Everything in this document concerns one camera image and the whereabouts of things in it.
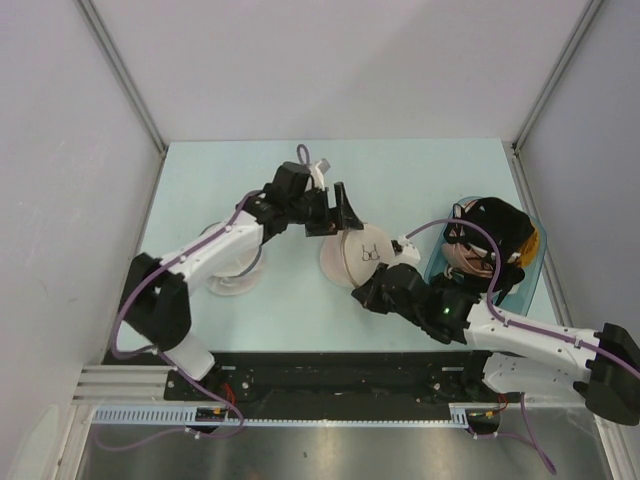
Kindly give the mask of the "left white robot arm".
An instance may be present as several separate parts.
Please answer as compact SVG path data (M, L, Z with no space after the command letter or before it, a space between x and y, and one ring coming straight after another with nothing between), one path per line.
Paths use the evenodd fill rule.
M343 183L324 184L329 166L281 164L261 189L246 194L233 214L194 241L163 257L137 255L130 264L116 322L144 337L149 349L186 375L197 398L214 397L221 387L214 356L191 332L191 294L222 267L256 250L296 224L308 237L361 230ZM329 204L329 193L336 204Z

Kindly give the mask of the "pink mesh laundry bag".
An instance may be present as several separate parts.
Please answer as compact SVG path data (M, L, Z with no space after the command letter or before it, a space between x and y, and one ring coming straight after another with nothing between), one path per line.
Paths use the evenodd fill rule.
M392 240L379 227L365 223L362 230L345 230L326 237L320 252L320 268L338 286L358 288L374 274L379 263L395 258Z

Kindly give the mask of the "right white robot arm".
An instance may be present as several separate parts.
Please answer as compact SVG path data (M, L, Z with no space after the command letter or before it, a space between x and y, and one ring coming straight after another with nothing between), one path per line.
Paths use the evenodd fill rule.
M443 276L426 282L407 264L376 267L352 293L363 308L396 313L431 338L503 352L554 367L594 414L618 424L639 423L639 347L622 327L560 328L501 311Z

